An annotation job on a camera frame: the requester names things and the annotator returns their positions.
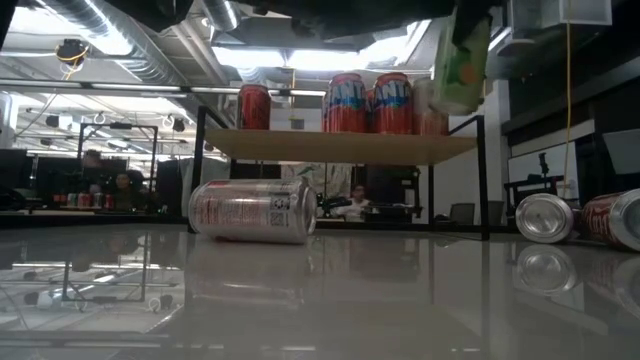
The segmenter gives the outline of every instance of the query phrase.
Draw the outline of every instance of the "shelf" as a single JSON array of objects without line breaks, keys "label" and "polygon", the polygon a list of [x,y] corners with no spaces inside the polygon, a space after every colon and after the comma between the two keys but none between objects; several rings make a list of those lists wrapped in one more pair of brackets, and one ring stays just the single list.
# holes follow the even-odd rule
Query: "shelf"
[{"label": "shelf", "polygon": [[476,138],[207,130],[206,141],[233,159],[383,165],[435,165],[476,147]]}]

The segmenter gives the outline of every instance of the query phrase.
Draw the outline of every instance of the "seated person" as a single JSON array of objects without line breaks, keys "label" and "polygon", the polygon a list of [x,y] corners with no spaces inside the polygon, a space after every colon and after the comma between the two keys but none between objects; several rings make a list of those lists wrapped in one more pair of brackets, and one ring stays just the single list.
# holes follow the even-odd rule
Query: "seated person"
[{"label": "seated person", "polygon": [[334,215],[344,216],[347,221],[363,221],[362,211],[370,202],[365,199],[364,185],[358,184],[354,186],[349,200],[351,200],[351,205],[335,208]]},{"label": "seated person", "polygon": [[116,187],[117,190],[113,194],[116,211],[142,210],[144,208],[144,196],[132,186],[131,178],[127,173],[118,174]]}]

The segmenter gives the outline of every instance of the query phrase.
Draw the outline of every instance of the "exposed duct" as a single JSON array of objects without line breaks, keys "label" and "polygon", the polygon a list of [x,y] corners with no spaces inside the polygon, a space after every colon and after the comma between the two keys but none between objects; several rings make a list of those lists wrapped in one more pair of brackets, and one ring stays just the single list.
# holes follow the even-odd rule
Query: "exposed duct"
[{"label": "exposed duct", "polygon": [[117,63],[141,81],[153,84],[185,83],[140,26],[106,1],[36,1],[56,17],[74,25],[82,37],[103,53],[137,58],[119,60]]},{"label": "exposed duct", "polygon": [[227,0],[202,0],[202,9],[216,31],[231,31],[240,25],[240,10]]}]

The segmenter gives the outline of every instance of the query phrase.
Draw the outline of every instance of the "barcode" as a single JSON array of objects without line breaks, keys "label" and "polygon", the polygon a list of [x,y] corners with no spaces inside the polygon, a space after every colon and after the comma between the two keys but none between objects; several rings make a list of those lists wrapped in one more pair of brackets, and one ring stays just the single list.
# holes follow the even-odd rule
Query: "barcode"
[{"label": "barcode", "polygon": [[285,213],[271,213],[270,220],[271,226],[286,226]]}]

